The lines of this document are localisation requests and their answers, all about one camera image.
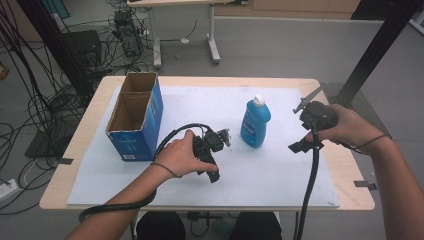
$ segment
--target blue bottle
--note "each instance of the blue bottle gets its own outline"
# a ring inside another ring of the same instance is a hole
[[[265,140],[266,123],[271,120],[271,113],[265,105],[265,99],[256,94],[246,104],[246,113],[241,124],[241,138],[251,147],[258,148]]]

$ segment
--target hand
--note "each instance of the hand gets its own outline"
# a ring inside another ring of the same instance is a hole
[[[202,162],[194,157],[193,138],[193,131],[187,130],[183,139],[175,139],[166,145],[155,162],[166,166],[177,176],[184,176],[198,171],[217,171],[218,167],[216,165]]]
[[[337,112],[339,122],[337,126],[318,132],[319,140],[329,139],[336,143],[346,143],[352,147],[361,146],[371,139],[383,135],[383,132],[368,123],[359,114],[351,109],[344,108],[338,104],[329,105],[329,108]],[[312,134],[306,135],[307,141],[312,141]],[[367,154],[371,145],[360,149],[361,152]]]

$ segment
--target leg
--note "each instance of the leg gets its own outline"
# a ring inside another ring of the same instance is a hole
[[[221,57],[218,53],[218,48],[216,47],[215,43],[215,36],[214,36],[214,17],[215,17],[215,7],[213,4],[209,5],[209,34],[208,34],[208,42],[209,42],[209,48],[211,49],[212,53],[212,59],[213,61],[218,64],[221,61]]]
[[[242,212],[230,240],[281,240],[281,227],[273,212]]]
[[[137,239],[184,240],[184,224],[176,212],[147,212],[137,223]]]
[[[159,69],[162,66],[162,59],[160,55],[160,40],[159,37],[156,35],[155,17],[153,13],[153,8],[146,8],[146,10],[150,21],[150,34],[152,35],[153,65],[155,66],[155,68]]]

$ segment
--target wrist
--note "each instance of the wrist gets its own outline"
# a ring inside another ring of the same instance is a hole
[[[393,144],[395,143],[391,139],[390,135],[381,135],[380,138],[370,142],[366,146],[360,148],[360,150],[373,157],[387,152],[393,147]]]
[[[158,162],[152,162],[151,164],[150,164],[150,166],[158,166],[158,167],[161,167],[161,168],[163,168],[163,169],[165,169],[166,171],[168,171],[173,177],[176,177],[176,178],[182,178],[183,176],[179,176],[179,175],[177,175],[174,171],[172,171],[171,169],[169,169],[167,166],[165,166],[165,165],[163,165],[163,164],[161,164],[161,163],[158,163]]]
[[[166,182],[167,180],[174,178],[172,173],[168,171],[166,168],[162,167],[162,165],[159,166],[159,165],[150,164],[146,168],[146,170],[143,171],[142,175],[143,174],[146,175],[146,177],[149,178],[150,180],[157,182],[158,186]]]

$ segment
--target wrist strap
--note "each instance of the wrist strap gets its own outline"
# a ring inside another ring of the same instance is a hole
[[[390,136],[389,134],[383,134],[383,135],[381,135],[381,136],[378,136],[378,137],[376,137],[376,138],[371,139],[370,141],[368,141],[368,142],[366,142],[366,143],[362,144],[362,145],[361,145],[361,146],[359,146],[359,147],[354,147],[354,148],[350,148],[350,149],[351,149],[351,150],[358,150],[358,149],[363,148],[363,147],[367,146],[368,144],[371,144],[371,143],[373,143],[373,142],[377,141],[378,139],[380,139],[380,138],[384,138],[384,137],[389,137],[390,139],[392,139],[392,136]]]
[[[182,178],[182,176],[178,176],[177,174],[175,174],[173,171],[171,171],[171,169],[165,167],[164,165],[160,164],[160,163],[156,163],[156,162],[152,162],[150,163],[150,165],[156,165],[156,166],[160,166],[163,167],[164,169],[166,169],[168,172],[170,172],[172,175],[174,175],[174,177],[176,178]]]

